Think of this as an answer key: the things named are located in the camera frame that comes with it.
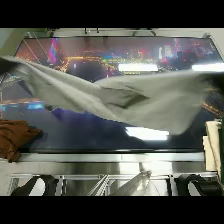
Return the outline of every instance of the brown towel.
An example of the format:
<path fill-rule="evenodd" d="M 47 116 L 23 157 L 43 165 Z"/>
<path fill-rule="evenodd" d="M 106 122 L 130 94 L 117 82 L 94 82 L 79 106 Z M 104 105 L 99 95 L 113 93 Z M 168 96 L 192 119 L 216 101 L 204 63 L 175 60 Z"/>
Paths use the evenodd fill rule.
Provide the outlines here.
<path fill-rule="evenodd" d="M 26 121 L 0 120 L 0 158 L 16 161 L 20 155 L 18 148 L 40 132 L 40 129 L 29 127 Z"/>

